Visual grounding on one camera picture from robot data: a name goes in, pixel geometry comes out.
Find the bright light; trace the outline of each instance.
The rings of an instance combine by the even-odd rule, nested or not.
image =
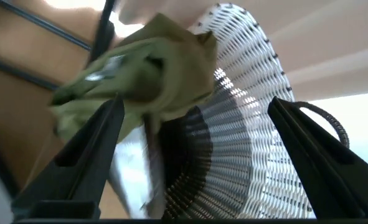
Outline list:
[[[105,0],[44,0],[48,5],[56,9],[78,9],[92,8],[96,11],[101,11],[105,5]],[[144,27],[142,24],[124,25],[119,21],[119,16],[115,12],[111,12],[109,21],[115,25],[115,32],[118,37],[124,38],[137,30]]]

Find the laundry basket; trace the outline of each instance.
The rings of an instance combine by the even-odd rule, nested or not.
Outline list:
[[[267,114],[293,93],[268,38],[245,9],[210,8],[190,30],[218,40],[211,100],[180,122],[187,162],[167,185],[163,218],[308,218],[311,205]]]

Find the basket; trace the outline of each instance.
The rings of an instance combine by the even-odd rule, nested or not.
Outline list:
[[[172,125],[181,135],[175,144],[185,148],[172,157],[184,162],[173,181],[167,177],[163,218],[310,217],[304,188],[267,115],[274,96],[294,100],[270,41],[234,4],[216,4],[190,30],[211,30],[218,40],[215,92]]]

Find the wicker weave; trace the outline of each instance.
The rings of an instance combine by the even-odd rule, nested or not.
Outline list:
[[[271,43],[233,4],[210,8],[190,30],[218,40],[215,93],[186,116],[194,159],[168,188],[164,217],[308,218],[311,205],[267,115],[274,96],[294,100]]]

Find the cloth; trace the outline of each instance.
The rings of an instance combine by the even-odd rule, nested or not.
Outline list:
[[[156,15],[54,93],[50,109],[57,134],[68,141],[116,94],[125,106],[118,142],[142,124],[144,115],[155,131],[161,122],[184,116],[212,95],[216,43],[211,32],[194,35]]]

